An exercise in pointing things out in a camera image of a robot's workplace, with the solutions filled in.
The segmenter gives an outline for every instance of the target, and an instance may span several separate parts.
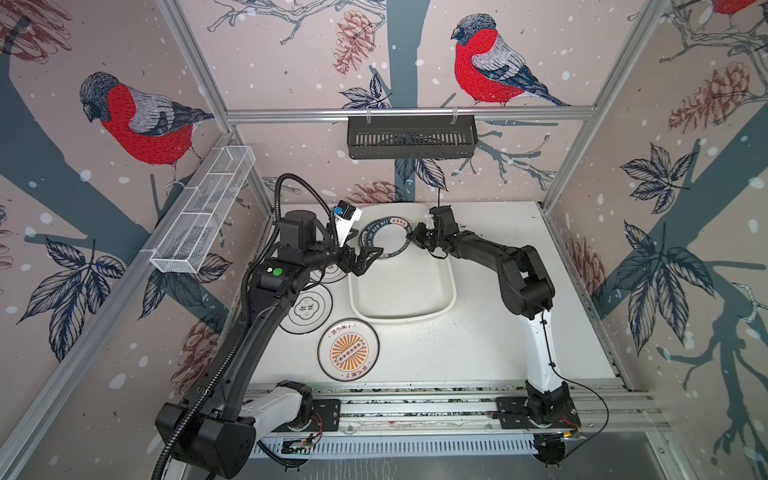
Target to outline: bird's wing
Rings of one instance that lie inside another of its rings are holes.
[[[136,113],[128,127],[141,135],[159,136],[171,132],[174,124],[174,103],[165,95],[145,94],[128,87],[136,104]]]
[[[491,80],[504,81],[514,77],[525,66],[525,59],[509,48],[501,35],[486,53],[472,56],[472,64]]]

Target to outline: black metal basket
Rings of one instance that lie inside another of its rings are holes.
[[[350,117],[349,157],[467,158],[475,154],[478,132],[474,115]]]

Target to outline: white tray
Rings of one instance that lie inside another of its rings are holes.
[[[425,204],[378,204],[364,207],[356,227],[383,217],[401,217],[415,228],[432,224]],[[357,248],[357,237],[347,243]],[[410,323],[448,312],[456,301],[451,263],[410,244],[396,257],[376,260],[365,275],[349,275],[352,310],[373,324]]]

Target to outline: white mesh basket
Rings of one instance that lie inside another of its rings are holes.
[[[253,162],[250,147],[221,149],[152,254],[150,261],[159,271],[196,273],[200,269]]]

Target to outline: plate with orange sunburst design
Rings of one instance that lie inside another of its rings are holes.
[[[364,376],[378,358],[379,337],[376,331],[356,318],[331,325],[317,346],[320,368],[340,382],[351,382]]]

